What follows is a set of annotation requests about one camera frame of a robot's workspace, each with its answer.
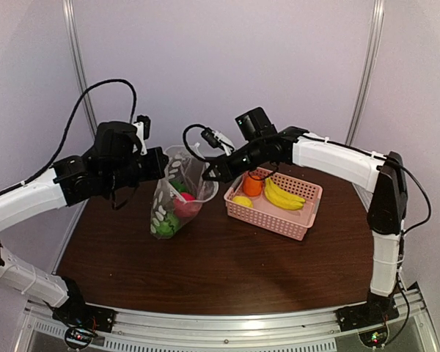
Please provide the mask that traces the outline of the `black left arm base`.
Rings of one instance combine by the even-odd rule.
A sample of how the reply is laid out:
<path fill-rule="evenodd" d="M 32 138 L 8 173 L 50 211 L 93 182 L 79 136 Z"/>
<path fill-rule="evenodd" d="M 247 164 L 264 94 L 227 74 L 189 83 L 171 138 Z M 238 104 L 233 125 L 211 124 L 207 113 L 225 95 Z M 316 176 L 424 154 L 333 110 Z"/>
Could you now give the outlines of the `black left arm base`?
<path fill-rule="evenodd" d="M 69 326 L 112 332 L 116 312 L 113 309 L 88 304 L 76 284 L 70 278 L 62 277 L 67 285 L 68 299 L 60 307 L 52 307 L 53 319 Z"/>

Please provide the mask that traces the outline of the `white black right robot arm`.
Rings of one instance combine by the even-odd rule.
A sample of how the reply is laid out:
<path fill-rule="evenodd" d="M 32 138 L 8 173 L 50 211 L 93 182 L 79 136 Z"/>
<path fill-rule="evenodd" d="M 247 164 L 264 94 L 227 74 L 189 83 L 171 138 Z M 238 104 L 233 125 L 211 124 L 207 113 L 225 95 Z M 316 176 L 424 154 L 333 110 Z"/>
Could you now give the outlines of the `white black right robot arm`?
<path fill-rule="evenodd" d="M 400 240 L 408 195 L 400 155 L 358 151 L 293 126 L 278 131 L 261 107 L 236 117 L 235 122 L 247 143 L 230 155 L 209 158 L 204 180 L 228 183 L 274 162 L 316 169 L 372 194 L 367 223 L 374 243 L 370 292 L 375 297 L 362 306 L 361 316 L 366 323 L 377 323 L 389 312 L 385 297 L 395 288 L 403 254 Z"/>

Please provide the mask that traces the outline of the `green orange toy mango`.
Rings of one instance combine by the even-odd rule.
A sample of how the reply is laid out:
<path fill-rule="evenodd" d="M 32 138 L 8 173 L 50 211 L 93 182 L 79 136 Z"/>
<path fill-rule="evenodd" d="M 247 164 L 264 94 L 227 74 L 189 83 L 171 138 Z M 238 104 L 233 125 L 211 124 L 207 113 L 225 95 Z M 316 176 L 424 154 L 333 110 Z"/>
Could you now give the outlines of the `green orange toy mango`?
<path fill-rule="evenodd" d="M 188 193 L 188 189 L 186 188 L 186 185 L 184 183 L 176 180 L 170 180 L 169 183 L 176 190 L 177 193 Z"/>

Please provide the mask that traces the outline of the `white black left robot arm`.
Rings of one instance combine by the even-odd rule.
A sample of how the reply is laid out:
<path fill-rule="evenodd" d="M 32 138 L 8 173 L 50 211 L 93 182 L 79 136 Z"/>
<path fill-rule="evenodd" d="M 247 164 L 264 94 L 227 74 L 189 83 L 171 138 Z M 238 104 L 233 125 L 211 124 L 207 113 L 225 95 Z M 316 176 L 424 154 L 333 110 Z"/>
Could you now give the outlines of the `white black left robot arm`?
<path fill-rule="evenodd" d="M 71 207 L 92 197 L 103 197 L 115 210 L 121 188 L 136 190 L 140 183 L 160 180 L 168 157 L 161 147 L 146 148 L 150 118 L 139 115 L 135 123 L 99 124 L 94 144 L 82 156 L 70 156 L 52 165 L 32 181 L 0 193 L 0 232 L 49 210 Z M 43 300 L 76 326 L 90 318 L 78 288 L 70 280 L 46 273 L 16 257 L 0 241 L 0 282 L 23 294 Z"/>

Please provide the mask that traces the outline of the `red toy apple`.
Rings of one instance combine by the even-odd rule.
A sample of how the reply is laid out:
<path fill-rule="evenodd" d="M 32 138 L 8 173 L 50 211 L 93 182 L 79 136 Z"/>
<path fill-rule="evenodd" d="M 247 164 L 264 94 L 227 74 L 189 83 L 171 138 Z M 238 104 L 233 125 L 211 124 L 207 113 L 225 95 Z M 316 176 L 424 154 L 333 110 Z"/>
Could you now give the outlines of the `red toy apple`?
<path fill-rule="evenodd" d="M 193 218 L 202 208 L 202 204 L 189 193 L 182 192 L 181 199 L 175 198 L 173 200 L 174 214 L 182 219 Z"/>

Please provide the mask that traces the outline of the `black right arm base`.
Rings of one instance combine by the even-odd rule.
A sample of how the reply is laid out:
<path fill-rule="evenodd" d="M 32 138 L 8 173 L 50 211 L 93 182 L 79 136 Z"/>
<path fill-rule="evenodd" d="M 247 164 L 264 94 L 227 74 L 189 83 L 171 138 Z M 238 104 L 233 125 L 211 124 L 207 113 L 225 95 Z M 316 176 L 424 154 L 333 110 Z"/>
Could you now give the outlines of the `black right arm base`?
<path fill-rule="evenodd" d="M 364 303 L 339 308 L 335 314 L 341 331 L 383 324 L 400 316 L 392 294 L 385 297 L 371 292 Z"/>

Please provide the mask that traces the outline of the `yellow toy banana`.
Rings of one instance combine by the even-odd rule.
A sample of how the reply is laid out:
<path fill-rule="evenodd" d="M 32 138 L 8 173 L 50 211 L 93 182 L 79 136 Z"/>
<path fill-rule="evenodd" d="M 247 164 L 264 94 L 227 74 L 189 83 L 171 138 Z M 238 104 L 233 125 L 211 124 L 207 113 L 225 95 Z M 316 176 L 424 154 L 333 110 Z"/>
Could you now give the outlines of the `yellow toy banana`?
<path fill-rule="evenodd" d="M 264 195 L 274 206 L 285 210 L 301 210 L 306 200 L 295 194 L 291 194 L 280 187 L 271 179 L 265 180 Z"/>

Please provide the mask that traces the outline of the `clear polka dot zip bag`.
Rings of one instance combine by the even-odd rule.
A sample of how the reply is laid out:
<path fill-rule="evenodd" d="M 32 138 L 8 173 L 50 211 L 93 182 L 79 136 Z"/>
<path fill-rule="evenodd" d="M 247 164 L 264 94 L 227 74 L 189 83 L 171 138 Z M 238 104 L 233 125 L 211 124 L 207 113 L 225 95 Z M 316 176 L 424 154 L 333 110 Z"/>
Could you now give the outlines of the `clear polka dot zip bag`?
<path fill-rule="evenodd" d="M 202 179 L 202 173 L 206 169 L 206 164 L 192 156 L 186 147 L 173 145 L 168 147 L 164 153 L 168 155 L 169 163 L 165 168 L 165 177 L 158 181 L 155 188 L 151 205 L 150 224 L 155 216 L 162 220 L 167 213 L 174 213 L 173 200 L 175 198 L 181 199 L 180 194 L 170 185 L 170 180 L 184 183 L 188 193 L 194 196 L 202 206 L 211 201 L 219 191 L 219 184 L 217 182 Z M 186 226 L 195 217 L 187 219 L 178 217 L 181 228 Z"/>

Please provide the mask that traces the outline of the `green striped toy watermelon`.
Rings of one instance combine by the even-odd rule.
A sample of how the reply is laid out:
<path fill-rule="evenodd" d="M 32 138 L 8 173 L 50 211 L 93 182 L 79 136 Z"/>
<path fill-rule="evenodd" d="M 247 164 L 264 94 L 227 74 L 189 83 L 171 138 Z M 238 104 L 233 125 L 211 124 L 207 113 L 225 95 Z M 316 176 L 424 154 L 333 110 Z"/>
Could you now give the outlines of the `green striped toy watermelon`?
<path fill-rule="evenodd" d="M 159 239 L 172 238 L 181 228 L 180 219 L 173 213 L 167 213 L 160 220 L 155 216 L 150 224 L 150 233 Z"/>

